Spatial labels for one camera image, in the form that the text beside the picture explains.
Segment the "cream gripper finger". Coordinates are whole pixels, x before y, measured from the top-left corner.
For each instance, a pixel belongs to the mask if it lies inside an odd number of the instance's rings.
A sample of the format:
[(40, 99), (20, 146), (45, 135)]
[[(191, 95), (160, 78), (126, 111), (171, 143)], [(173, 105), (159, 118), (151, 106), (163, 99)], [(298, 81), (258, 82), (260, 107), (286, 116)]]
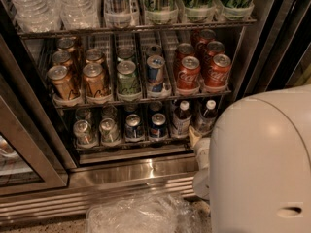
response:
[(202, 138), (202, 135), (196, 131), (192, 126), (189, 127), (190, 144), (194, 147)]

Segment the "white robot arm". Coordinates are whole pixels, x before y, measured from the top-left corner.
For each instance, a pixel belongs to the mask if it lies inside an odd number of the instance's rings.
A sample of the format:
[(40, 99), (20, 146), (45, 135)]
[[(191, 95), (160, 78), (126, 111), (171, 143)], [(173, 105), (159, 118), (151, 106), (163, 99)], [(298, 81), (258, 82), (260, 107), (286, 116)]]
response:
[(310, 84), (243, 98), (190, 142), (213, 233), (311, 233)]

